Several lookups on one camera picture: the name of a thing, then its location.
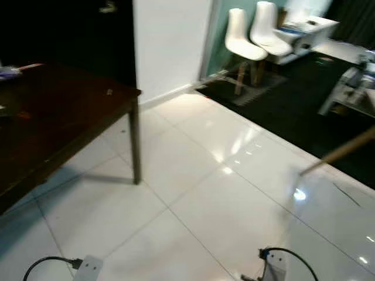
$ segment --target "white plastic chair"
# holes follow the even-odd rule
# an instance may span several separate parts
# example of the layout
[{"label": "white plastic chair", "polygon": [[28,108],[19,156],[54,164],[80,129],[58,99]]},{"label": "white plastic chair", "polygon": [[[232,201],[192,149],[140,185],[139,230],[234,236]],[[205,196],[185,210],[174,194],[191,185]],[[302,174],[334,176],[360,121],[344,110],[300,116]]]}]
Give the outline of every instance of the white plastic chair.
[{"label": "white plastic chair", "polygon": [[[246,38],[246,23],[247,19],[245,10],[237,8],[229,10],[229,22],[225,37],[225,46],[232,53],[244,57],[245,59],[251,61],[264,60],[268,55],[267,52],[264,49],[250,43],[250,41]],[[240,93],[240,86],[245,86],[242,84],[242,81],[247,63],[248,62],[245,61],[241,64],[238,71],[237,81],[230,81],[231,83],[237,85],[236,94]],[[259,81],[261,74],[256,73],[256,71],[254,71],[254,67],[252,67],[251,75],[254,83],[256,84]]]},{"label": "white plastic chair", "polygon": [[292,52],[292,47],[276,36],[274,30],[277,21],[275,3],[260,1],[250,31],[250,39],[264,50],[275,56],[285,56]]}]

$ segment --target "black rug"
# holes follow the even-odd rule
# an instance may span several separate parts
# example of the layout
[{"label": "black rug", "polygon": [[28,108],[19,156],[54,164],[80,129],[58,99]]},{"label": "black rug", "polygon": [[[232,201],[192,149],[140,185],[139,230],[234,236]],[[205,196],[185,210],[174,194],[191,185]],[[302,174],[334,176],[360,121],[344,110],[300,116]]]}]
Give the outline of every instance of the black rug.
[{"label": "black rug", "polygon": [[[286,79],[241,105],[234,96],[235,85],[226,81],[215,81],[198,91],[321,158],[374,123],[372,118],[350,109],[344,115],[332,112],[327,116],[318,115],[318,109],[333,86],[351,66],[347,61],[324,54],[309,54],[279,67],[278,74]],[[247,73],[244,83],[249,80]],[[374,142],[333,166],[375,189]]]}]

